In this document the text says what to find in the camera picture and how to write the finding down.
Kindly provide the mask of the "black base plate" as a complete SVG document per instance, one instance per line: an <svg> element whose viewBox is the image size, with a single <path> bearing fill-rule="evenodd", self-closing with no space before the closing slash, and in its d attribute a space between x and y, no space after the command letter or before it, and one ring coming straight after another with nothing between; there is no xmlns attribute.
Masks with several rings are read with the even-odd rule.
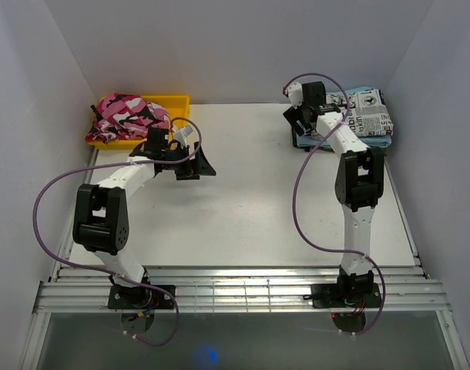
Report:
<svg viewBox="0 0 470 370"><path fill-rule="evenodd" d="M366 308L378 308L381 305L381 293L374 284L368 293L341 293L337 284L312 284L311 293L304 299L312 301L313 308L356 308L364 304Z"/></svg>
<svg viewBox="0 0 470 370"><path fill-rule="evenodd" d="M107 308L113 310L174 309L170 294L175 296L176 287L160 285L159 289L162 291L141 287L126 288L115 284L110 288Z"/></svg>

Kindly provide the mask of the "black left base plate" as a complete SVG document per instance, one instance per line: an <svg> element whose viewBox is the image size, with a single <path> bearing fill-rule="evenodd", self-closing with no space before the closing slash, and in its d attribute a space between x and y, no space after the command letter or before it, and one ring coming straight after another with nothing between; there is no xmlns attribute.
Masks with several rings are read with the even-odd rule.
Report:
<svg viewBox="0 0 470 370"><path fill-rule="evenodd" d="M174 309L170 294L175 296L176 287L160 285L159 289L162 291L141 287L126 288L115 284L110 288L107 308L113 310Z"/></svg>

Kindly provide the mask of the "aluminium rail frame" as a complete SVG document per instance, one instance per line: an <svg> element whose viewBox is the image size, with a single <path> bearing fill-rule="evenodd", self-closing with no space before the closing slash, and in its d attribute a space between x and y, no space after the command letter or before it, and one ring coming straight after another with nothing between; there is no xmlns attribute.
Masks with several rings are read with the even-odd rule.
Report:
<svg viewBox="0 0 470 370"><path fill-rule="evenodd" d="M181 313L268 313L311 311L303 299L313 284L337 280L340 253L318 251L302 241L249 251L228 247L189 251L131 240L126 251L144 265L153 285L173 285ZM72 243L39 283L32 312L98 313L108 310L112 284L94 254ZM403 242L378 255L377 284L385 284L388 311L448 311L439 280L428 278L417 253Z"/></svg>

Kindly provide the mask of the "yellow plastic tray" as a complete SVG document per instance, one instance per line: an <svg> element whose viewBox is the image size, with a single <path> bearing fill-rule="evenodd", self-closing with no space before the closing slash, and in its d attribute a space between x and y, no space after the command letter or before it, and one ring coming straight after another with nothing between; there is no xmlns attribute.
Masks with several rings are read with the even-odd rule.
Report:
<svg viewBox="0 0 470 370"><path fill-rule="evenodd" d="M187 117L189 115L190 109L190 98L188 96L148 96L148 95L139 95L143 97L147 102L156 103L161 105L167 110L170 116L170 122L176 117ZM180 120L175 123L171 122L171 130L169 134L177 129L180 129L186 125L186 122ZM88 143L89 145L94 146L98 150L131 150L134 146L141 143L143 140L123 140L112 142L109 144L104 144L101 142Z"/></svg>

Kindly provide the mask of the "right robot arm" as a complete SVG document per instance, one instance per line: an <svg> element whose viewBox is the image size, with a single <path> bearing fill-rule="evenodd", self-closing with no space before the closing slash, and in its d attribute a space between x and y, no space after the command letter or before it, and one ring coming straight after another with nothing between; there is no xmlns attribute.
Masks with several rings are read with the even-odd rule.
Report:
<svg viewBox="0 0 470 370"><path fill-rule="evenodd" d="M314 284L305 300L315 308L359 307L381 303L370 260L371 222L384 193L384 154L363 143L346 122L351 101L329 103L322 82L290 82L284 95L291 107L285 119L295 133L312 131L327 142L339 159L334 192L344 215L344 249L333 284Z"/></svg>

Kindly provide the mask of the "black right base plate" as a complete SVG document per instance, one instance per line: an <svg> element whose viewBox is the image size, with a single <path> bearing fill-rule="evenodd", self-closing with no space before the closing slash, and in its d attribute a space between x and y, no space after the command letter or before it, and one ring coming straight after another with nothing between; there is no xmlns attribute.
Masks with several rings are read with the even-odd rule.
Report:
<svg viewBox="0 0 470 370"><path fill-rule="evenodd" d="M304 299L312 301L313 308L356 308L364 304L366 308L378 308L381 305L381 293L374 284L368 293L341 293L337 284L312 284L311 293Z"/></svg>

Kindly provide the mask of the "pink camouflage trousers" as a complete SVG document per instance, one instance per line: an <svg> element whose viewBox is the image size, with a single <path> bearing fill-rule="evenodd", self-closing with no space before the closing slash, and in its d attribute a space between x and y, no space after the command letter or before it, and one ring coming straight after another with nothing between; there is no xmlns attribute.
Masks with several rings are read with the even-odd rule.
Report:
<svg viewBox="0 0 470 370"><path fill-rule="evenodd" d="M139 95L111 93L90 108L94 118L85 136L87 143L143 140L151 127L171 130L167 110Z"/></svg>

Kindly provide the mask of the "newspaper print trousers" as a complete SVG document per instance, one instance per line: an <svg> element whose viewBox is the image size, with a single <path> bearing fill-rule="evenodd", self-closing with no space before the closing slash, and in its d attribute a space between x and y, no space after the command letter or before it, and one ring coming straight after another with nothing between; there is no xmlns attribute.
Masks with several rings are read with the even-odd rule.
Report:
<svg viewBox="0 0 470 370"><path fill-rule="evenodd" d="M350 102L347 125L358 137L391 136L394 125L383 92L369 86L346 91Z"/></svg>

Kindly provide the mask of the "olive camouflage folded trousers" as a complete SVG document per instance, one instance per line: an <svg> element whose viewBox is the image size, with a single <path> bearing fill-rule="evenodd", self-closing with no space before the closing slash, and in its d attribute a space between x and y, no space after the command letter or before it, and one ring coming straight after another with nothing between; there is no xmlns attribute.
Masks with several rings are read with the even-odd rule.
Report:
<svg viewBox="0 0 470 370"><path fill-rule="evenodd" d="M298 136L294 129L291 130L292 145L295 148L310 151L320 140L321 135L311 133L310 135ZM392 144L391 136L359 136L359 139L368 146L376 146L387 149Z"/></svg>

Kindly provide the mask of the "light blue folded trousers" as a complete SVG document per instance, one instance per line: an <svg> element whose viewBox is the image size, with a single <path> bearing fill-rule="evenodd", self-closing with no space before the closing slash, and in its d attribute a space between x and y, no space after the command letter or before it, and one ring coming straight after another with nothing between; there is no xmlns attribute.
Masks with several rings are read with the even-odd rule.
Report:
<svg viewBox="0 0 470 370"><path fill-rule="evenodd" d="M394 125L380 89L361 86L346 90L350 100L351 111L346 124L351 131L365 144L382 149L391 145ZM327 92L326 102L336 104L342 111L346 110L346 101L342 92ZM321 139L317 132L298 136L292 129L292 144L296 148L310 150Z"/></svg>

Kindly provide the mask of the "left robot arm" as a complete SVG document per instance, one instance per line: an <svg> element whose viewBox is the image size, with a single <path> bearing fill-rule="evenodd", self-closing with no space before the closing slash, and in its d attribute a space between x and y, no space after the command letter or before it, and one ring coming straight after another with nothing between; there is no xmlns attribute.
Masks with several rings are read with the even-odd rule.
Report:
<svg viewBox="0 0 470 370"><path fill-rule="evenodd" d="M177 180L214 177L217 172L204 156L200 141L189 146L192 126L150 128L145 141L134 147L129 163L96 184L83 184L76 194L72 236L75 243L101 260L127 307L146 308L153 302L144 266L126 249L129 239L128 200L146 182L163 171Z"/></svg>

